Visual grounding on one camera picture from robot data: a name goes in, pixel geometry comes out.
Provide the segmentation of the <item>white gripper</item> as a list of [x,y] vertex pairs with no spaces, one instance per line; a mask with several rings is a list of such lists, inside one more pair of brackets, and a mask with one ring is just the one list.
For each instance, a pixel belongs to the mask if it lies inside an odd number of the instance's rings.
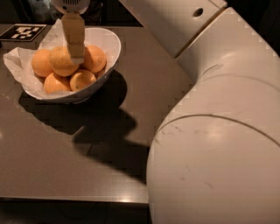
[[83,14],[88,9],[90,0],[52,0],[52,5],[65,14],[61,22],[71,61],[74,64],[83,63],[85,24],[79,14]]

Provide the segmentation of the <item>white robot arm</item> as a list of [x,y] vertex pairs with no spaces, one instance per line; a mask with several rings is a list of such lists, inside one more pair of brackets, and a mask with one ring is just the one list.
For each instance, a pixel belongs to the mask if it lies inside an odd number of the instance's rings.
[[193,81],[147,162],[153,224],[280,224],[280,59],[226,0],[120,0]]

